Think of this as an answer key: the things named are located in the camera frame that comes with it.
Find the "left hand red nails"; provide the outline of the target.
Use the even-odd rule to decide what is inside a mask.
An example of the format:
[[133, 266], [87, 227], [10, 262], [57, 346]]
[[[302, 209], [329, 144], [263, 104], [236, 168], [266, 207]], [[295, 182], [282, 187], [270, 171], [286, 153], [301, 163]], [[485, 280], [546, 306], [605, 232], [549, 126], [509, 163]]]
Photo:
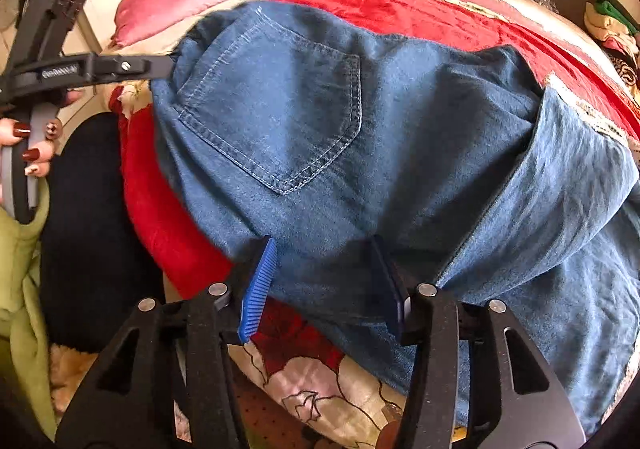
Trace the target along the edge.
[[[24, 169], [24, 175], [42, 178], [50, 172], [51, 160], [55, 154], [56, 141], [61, 137], [63, 125], [58, 119], [49, 121], [43, 126], [43, 139], [33, 143], [22, 154], [18, 166]], [[11, 118], [1, 119], [1, 146], [19, 145], [28, 142], [32, 129], [28, 123], [18, 122]]]

